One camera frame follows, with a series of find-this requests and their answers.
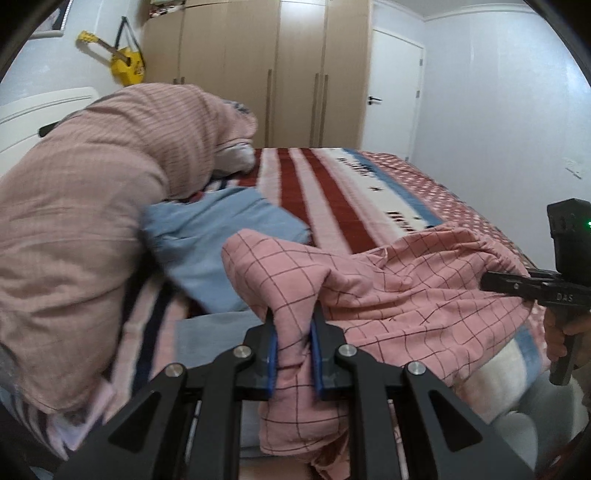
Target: guitar neck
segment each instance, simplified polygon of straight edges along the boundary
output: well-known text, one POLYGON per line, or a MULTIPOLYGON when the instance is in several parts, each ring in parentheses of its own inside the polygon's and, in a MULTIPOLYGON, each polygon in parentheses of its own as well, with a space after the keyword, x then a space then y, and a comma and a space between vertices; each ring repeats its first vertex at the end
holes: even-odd
POLYGON ((115 57, 120 59, 121 61, 125 62, 127 66, 129 66, 131 59, 123 55, 119 50, 115 47, 111 47, 107 42, 101 40, 100 38, 96 41, 101 47, 109 50, 115 57))

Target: yellow guitar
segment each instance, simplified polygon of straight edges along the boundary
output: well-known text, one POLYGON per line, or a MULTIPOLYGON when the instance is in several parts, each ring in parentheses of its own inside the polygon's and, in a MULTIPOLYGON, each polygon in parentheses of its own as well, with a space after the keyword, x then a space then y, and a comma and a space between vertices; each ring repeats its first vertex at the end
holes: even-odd
POLYGON ((113 55, 111 58, 111 72, 118 78, 123 86, 135 85, 144 81, 144 59, 139 51, 132 51, 125 47, 117 50, 107 42, 101 40, 94 33, 84 30, 78 35, 78 40, 85 43, 98 43, 113 55))

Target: door handle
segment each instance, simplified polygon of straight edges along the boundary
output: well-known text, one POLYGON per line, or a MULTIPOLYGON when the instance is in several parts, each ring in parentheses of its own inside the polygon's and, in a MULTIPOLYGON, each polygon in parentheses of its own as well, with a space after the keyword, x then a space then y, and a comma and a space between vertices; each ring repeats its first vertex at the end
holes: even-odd
POLYGON ((322 148, 324 141, 324 122, 326 120, 326 103, 329 96, 329 76, 324 75, 324 91, 322 93, 322 110, 320 111, 320 136, 318 138, 318 147, 322 148))
POLYGON ((312 120, 310 121, 310 148, 314 147, 314 130, 316 130, 316 98, 318 97, 318 79, 320 73, 314 77, 314 93, 312 100, 312 120))
POLYGON ((271 88, 273 69, 267 71, 267 98, 265 99, 265 148, 269 146, 269 125, 271 123, 271 88))

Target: wall outlet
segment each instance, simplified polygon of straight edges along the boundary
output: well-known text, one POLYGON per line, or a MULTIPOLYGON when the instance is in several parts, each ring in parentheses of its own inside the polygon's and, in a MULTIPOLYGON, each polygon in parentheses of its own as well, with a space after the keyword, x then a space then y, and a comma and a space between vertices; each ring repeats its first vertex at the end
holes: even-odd
POLYGON ((583 163, 581 161, 565 158, 564 162, 566 163, 565 168, 569 172, 571 172, 578 179, 583 178, 583 163))

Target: white headboard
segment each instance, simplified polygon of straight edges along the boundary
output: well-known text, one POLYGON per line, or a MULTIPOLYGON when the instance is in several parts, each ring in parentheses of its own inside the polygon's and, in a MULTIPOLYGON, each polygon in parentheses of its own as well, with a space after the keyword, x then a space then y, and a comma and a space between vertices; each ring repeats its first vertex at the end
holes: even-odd
POLYGON ((0 177, 38 143, 39 129, 98 100, 94 88, 42 93, 0 106, 0 177))

